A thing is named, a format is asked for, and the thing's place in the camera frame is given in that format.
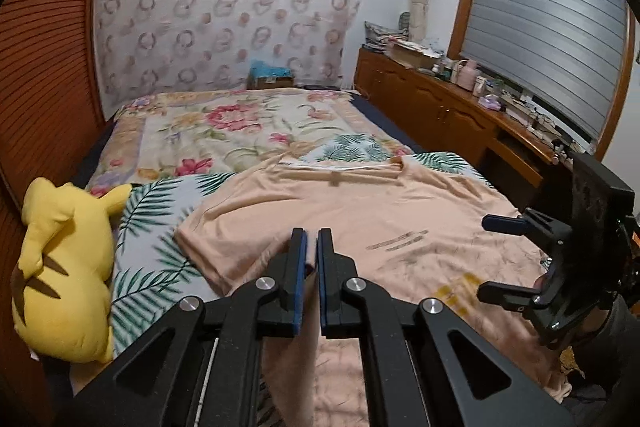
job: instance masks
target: pink thermos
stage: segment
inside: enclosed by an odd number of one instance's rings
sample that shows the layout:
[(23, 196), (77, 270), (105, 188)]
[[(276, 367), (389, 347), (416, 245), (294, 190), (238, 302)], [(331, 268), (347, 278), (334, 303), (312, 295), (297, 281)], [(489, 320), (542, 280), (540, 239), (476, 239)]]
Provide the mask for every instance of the pink thermos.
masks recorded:
[(466, 66), (458, 73), (456, 84), (462, 87), (462, 89), (473, 91), (476, 85), (476, 76), (478, 76), (479, 73), (479, 71), (476, 70), (477, 65), (478, 63), (475, 60), (468, 61)]

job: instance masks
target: yellow plush toy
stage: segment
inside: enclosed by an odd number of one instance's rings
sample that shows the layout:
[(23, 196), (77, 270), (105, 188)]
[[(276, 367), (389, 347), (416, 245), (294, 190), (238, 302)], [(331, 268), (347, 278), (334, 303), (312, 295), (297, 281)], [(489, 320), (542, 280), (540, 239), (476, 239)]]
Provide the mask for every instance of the yellow plush toy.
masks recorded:
[(121, 185), (97, 199), (70, 183), (37, 178), (29, 185), (12, 311), (15, 330), (37, 353), (69, 362), (113, 357), (104, 283), (113, 267), (109, 216), (123, 210), (130, 191)]

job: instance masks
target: window blind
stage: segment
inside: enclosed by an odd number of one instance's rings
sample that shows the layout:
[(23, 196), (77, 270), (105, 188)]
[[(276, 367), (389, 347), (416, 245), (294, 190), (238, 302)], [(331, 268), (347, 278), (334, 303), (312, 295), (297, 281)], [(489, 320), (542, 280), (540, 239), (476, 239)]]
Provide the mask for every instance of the window blind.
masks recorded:
[(462, 55), (597, 137), (618, 81), (625, 0), (473, 0)]

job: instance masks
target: silver bolt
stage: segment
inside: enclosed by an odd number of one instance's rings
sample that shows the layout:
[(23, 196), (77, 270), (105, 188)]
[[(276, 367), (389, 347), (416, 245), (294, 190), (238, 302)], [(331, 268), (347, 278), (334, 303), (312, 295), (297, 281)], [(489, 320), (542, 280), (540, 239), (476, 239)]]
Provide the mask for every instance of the silver bolt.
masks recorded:
[(197, 297), (185, 297), (180, 299), (180, 309), (185, 312), (192, 312), (198, 309), (200, 299)]
[(422, 301), (422, 309), (431, 315), (436, 315), (442, 311), (444, 306), (441, 301), (434, 299), (433, 297), (429, 297)]
[(347, 288), (352, 292), (361, 292), (367, 287), (367, 283), (360, 277), (352, 277), (347, 281)]
[(260, 290), (270, 290), (276, 285), (273, 277), (260, 277), (255, 281), (255, 287)]

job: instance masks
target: wooden door frame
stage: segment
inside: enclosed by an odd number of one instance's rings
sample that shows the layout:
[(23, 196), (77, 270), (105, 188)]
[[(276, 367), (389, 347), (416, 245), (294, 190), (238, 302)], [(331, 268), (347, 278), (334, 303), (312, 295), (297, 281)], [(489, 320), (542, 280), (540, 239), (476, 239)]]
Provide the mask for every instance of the wooden door frame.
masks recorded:
[[(473, 0), (460, 0), (458, 4), (458, 12), (456, 14), (456, 22), (454, 24), (453, 33), (451, 35), (451, 42), (449, 44), (449, 51), (447, 56), (454, 60), (461, 58), (462, 44), (465, 40), (466, 28), (469, 23), (469, 17), (471, 16), (471, 6)], [(629, 87), (629, 81), (631, 79), (631, 69), (634, 61), (634, 51), (636, 47), (636, 19), (631, 11), (631, 8), (627, 6), (627, 20), (626, 20), (626, 35), (625, 45), (622, 54), (622, 66), (620, 68), (620, 76), (616, 83), (616, 89), (613, 95), (613, 100), (609, 106), (609, 112), (604, 122), (604, 126), (600, 131), (596, 150), (594, 153), (595, 158), (598, 161), (602, 161), (604, 158), (611, 139), (615, 133), (620, 115), (622, 114), (622, 108), (625, 105), (626, 93)]]

